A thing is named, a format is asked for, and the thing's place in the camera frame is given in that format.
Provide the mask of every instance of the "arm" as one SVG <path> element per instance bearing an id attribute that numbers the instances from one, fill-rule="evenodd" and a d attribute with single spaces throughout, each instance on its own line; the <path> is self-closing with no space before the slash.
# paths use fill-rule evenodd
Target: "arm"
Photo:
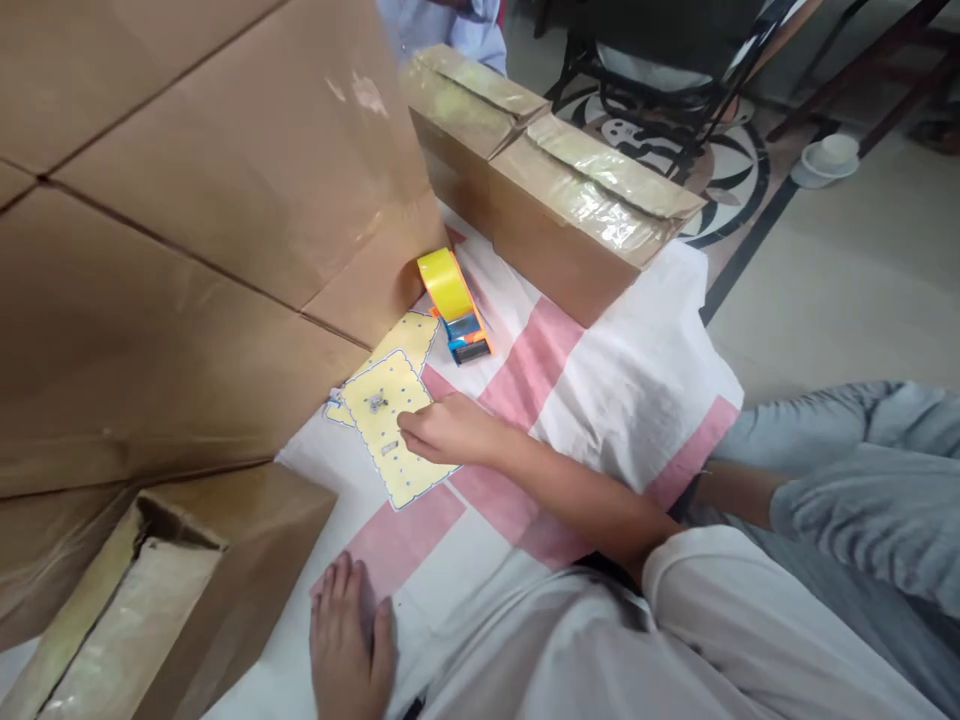
<path id="1" fill-rule="evenodd" d="M 640 583 L 649 554 L 682 528 L 648 498 L 557 453 L 460 393 L 397 423 L 407 448 L 435 463 L 497 470 Z"/>

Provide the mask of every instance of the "blue shirt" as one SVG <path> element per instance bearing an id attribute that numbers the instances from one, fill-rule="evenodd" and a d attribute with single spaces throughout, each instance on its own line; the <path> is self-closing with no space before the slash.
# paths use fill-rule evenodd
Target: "blue shirt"
<path id="1" fill-rule="evenodd" d="M 401 63 L 417 50 L 446 44 L 506 75 L 507 48 L 497 25 L 500 0 L 470 3 L 466 10 L 458 11 L 429 0 L 377 0 L 394 55 Z"/>

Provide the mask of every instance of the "black metal chair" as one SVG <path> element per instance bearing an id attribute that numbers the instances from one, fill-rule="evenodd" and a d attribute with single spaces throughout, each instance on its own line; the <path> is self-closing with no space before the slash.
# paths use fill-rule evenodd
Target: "black metal chair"
<path id="1" fill-rule="evenodd" d="M 679 145 L 667 172 L 670 176 L 685 158 L 702 152 L 793 4 L 794 0 L 774 0 L 763 9 L 764 0 L 568 0 L 563 7 L 551 2 L 559 23 L 567 28 L 567 46 L 560 78 L 545 97 L 557 111 L 570 102 L 571 96 L 564 97 L 564 91 L 575 78 L 596 80 L 598 87 L 573 97 L 599 90 L 600 102 L 611 117 L 653 129 Z M 746 55 L 731 68 L 751 40 Z M 606 68 L 598 44 L 713 79 L 687 90 L 664 92 Z M 669 122 L 651 120 L 650 111 Z"/>

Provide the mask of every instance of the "white shirt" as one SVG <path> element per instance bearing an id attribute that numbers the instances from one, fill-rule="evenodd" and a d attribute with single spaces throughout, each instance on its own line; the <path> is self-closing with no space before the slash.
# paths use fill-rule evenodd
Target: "white shirt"
<path id="1" fill-rule="evenodd" d="M 570 570 L 510 600 L 421 718 L 944 717 L 738 530 L 671 538 L 643 592 Z"/>
<path id="2" fill-rule="evenodd" d="M 417 50 L 446 44 L 507 74 L 507 48 L 497 24 L 500 0 L 471 0 L 466 12 L 429 0 L 377 0 L 393 52 L 401 63 Z"/>

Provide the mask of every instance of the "chair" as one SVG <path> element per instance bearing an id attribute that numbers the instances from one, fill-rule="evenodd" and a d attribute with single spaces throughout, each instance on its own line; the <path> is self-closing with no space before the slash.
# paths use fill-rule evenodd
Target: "chair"
<path id="1" fill-rule="evenodd" d="M 761 13 L 764 0 L 575 0 L 562 9 L 554 7 L 554 0 L 547 2 L 544 7 L 560 11 L 568 28 L 560 78 L 545 94 L 554 110 L 569 101 L 564 91 L 576 77 L 597 80 L 609 115 L 655 129 L 680 146 L 668 176 L 682 160 L 701 152 L 794 4 L 774 0 Z M 714 79 L 688 90 L 663 92 L 604 67 L 598 44 Z M 651 121 L 642 114 L 649 110 L 660 111 L 670 122 Z"/>
<path id="2" fill-rule="evenodd" d="M 833 32 L 824 41 L 797 82 L 795 91 L 809 81 L 820 61 L 833 46 L 840 31 L 867 2 L 868 0 L 854 0 L 844 11 Z M 929 27 L 948 2 L 949 0 L 920 0 L 916 3 L 870 47 L 848 63 L 805 103 L 787 116 L 780 125 L 771 130 L 767 140 L 771 142 L 779 140 L 788 130 L 802 123 L 809 115 L 836 98 L 844 88 L 857 80 L 875 81 L 879 77 L 882 80 L 906 85 L 909 88 L 906 96 L 867 133 L 860 143 L 860 157 L 865 157 L 924 98 L 933 95 L 938 88 L 944 88 L 947 82 L 960 71 L 960 33 Z M 939 50 L 942 52 L 941 60 L 932 69 L 922 71 L 885 64 L 886 59 L 909 45 L 922 45 Z"/>

